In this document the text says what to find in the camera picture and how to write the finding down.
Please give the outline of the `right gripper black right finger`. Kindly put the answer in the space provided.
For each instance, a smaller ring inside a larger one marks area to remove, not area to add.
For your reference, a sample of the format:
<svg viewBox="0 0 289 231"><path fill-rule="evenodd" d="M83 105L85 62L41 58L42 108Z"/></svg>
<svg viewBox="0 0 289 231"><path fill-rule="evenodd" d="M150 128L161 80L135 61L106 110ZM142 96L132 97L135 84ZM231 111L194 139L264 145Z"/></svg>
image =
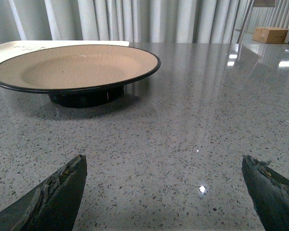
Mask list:
<svg viewBox="0 0 289 231"><path fill-rule="evenodd" d="M289 180L250 155L242 173L260 221L267 231L289 231Z"/></svg>

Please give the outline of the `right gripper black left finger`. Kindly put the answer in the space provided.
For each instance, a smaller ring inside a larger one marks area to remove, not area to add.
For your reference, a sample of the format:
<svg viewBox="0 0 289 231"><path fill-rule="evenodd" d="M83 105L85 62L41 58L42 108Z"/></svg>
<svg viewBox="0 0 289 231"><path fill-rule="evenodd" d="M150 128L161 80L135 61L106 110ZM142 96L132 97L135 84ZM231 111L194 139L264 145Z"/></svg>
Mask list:
<svg viewBox="0 0 289 231"><path fill-rule="evenodd" d="M0 212L0 231L71 231L87 177L77 155L15 203Z"/></svg>

